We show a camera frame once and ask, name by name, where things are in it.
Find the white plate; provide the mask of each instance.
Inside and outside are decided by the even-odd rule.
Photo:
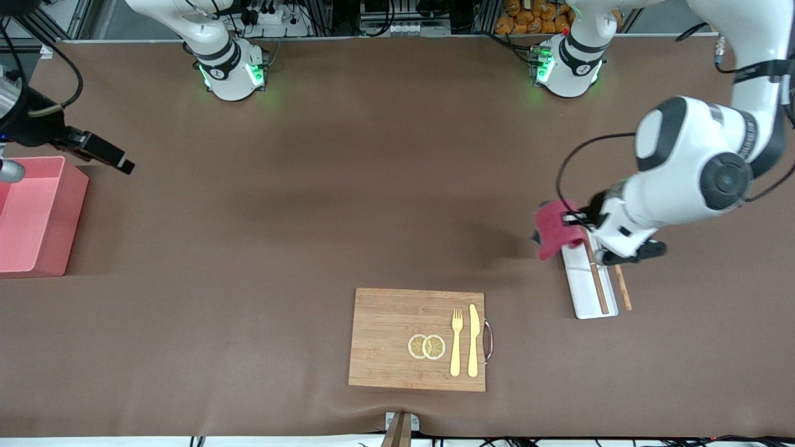
[[[599,249],[599,244],[586,231],[591,240],[591,247]],[[615,317],[619,314],[619,307],[615,304],[615,294],[613,285],[610,282],[610,273],[607,267],[598,266],[599,277],[602,279],[604,288],[604,298],[607,301],[607,313],[602,313],[599,306],[599,295],[596,293],[596,283],[591,274],[591,264],[588,262],[588,254],[585,252],[585,244],[580,244],[577,248],[563,247],[560,250],[563,256],[563,264],[566,266],[566,276],[568,277],[568,288],[572,292],[572,302],[574,303],[574,314],[577,318],[585,320],[588,318]]]

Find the fork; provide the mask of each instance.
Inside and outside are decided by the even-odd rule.
[[[459,334],[463,329],[463,314],[460,310],[452,311],[452,358],[450,359],[450,375],[461,374],[461,342]]]

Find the red cloth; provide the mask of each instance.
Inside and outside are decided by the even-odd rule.
[[[572,209],[577,209],[571,200],[566,200],[566,203]],[[563,224],[562,216],[567,211],[560,200],[550,202],[536,211],[534,219],[541,238],[541,248],[538,250],[541,261],[552,258],[564,245],[573,248],[585,241],[586,236],[582,227]]]

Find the cutting board handle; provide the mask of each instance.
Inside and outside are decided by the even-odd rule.
[[[483,327],[486,329],[485,331],[483,331],[483,350],[484,351],[486,350],[486,346],[487,346],[486,345],[486,334],[487,333],[489,334],[489,344],[488,344],[489,353],[486,354],[486,361],[483,362],[483,364],[488,365],[489,364],[489,359],[491,358],[491,354],[494,353],[494,333],[491,331],[491,325],[489,325],[489,321],[485,317],[483,318]]]

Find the chopstick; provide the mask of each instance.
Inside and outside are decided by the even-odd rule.
[[[585,235],[585,253],[588,255],[588,264],[591,265],[591,275],[594,277],[596,284],[596,294],[599,295],[599,307],[602,309],[602,314],[607,315],[610,310],[607,308],[607,299],[604,297],[604,288],[602,287],[602,278],[599,276],[599,266],[596,265],[594,259],[594,251],[591,248],[591,238]]]
[[[626,310],[632,310],[630,291],[626,289],[626,282],[624,282],[624,271],[621,270],[621,266],[619,264],[615,265],[615,276],[619,279],[619,289],[621,290],[621,298],[624,300],[624,308]]]

